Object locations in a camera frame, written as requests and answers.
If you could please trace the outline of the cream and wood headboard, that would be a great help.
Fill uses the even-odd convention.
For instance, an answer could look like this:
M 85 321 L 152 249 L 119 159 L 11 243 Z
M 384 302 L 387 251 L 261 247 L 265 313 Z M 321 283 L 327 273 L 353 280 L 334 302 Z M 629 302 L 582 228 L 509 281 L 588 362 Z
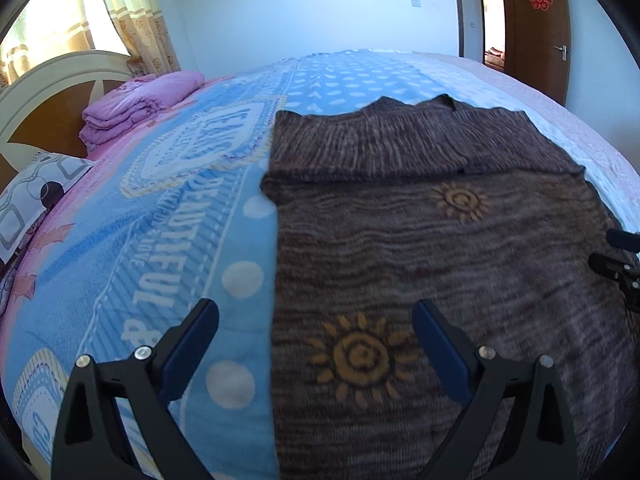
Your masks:
M 44 152 L 85 157 L 82 112 L 132 78 L 127 55 L 101 50 L 51 58 L 1 92 L 1 185 Z

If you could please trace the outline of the blue patterned bed blanket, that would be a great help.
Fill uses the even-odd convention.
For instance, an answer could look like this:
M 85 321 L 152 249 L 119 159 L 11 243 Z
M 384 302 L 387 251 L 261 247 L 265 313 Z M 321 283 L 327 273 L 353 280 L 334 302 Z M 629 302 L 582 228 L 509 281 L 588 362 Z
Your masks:
M 169 411 L 209 479 L 284 479 L 271 400 L 277 206 L 262 192 L 281 110 L 336 116 L 438 96 L 527 115 L 639 234 L 639 178 L 539 92 L 473 62 L 373 50 L 314 54 L 204 84 L 85 158 L 93 167 L 2 266 L 1 430 L 49 466 L 76 360 L 155 346 L 203 298 L 217 333 Z M 639 396 L 588 478 L 638 477 Z

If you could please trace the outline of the white patterned pillow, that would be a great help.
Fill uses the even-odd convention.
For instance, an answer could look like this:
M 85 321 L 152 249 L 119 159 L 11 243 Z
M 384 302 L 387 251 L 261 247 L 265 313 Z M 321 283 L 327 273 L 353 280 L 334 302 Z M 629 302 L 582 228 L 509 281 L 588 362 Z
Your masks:
M 36 221 L 48 214 L 92 167 L 89 159 L 49 153 L 14 177 L 1 194 L 1 266 L 14 257 Z

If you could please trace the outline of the brown wooden door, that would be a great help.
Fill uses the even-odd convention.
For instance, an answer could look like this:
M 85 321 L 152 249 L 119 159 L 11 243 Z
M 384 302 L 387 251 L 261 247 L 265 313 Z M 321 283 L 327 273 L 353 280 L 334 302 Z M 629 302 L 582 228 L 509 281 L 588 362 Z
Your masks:
M 496 22 L 504 31 L 499 46 L 489 39 L 485 0 L 457 0 L 459 55 L 500 70 L 553 101 L 566 102 L 570 76 L 570 10 L 567 0 L 553 0 L 546 12 L 528 0 L 497 0 Z M 553 46 L 567 45 L 564 62 Z

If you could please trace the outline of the yellow patterned curtain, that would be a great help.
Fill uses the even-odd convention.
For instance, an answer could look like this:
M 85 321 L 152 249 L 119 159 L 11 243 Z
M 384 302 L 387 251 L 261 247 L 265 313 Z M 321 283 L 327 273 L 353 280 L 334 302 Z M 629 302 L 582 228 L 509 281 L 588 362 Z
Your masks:
M 67 53 L 128 56 L 136 75 L 180 70 L 157 0 L 28 0 L 1 40 L 1 87 Z

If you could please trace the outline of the brown knitted sweater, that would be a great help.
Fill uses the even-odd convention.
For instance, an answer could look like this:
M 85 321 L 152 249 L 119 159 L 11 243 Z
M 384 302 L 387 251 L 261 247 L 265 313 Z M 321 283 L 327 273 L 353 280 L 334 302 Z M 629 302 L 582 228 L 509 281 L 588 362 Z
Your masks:
M 410 479 L 459 414 L 420 350 L 431 300 L 477 344 L 555 359 L 590 477 L 639 395 L 639 319 L 588 258 L 617 219 L 522 112 L 450 96 L 281 110 L 271 400 L 285 479 Z

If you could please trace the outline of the folded pink quilt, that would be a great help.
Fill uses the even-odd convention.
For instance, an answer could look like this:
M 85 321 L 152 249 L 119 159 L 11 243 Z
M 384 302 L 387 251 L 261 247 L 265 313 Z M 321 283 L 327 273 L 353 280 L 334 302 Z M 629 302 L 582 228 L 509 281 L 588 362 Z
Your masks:
M 204 84 L 199 72 L 179 70 L 126 81 L 90 104 L 81 114 L 79 139 L 88 151 L 111 141 L 182 102 Z

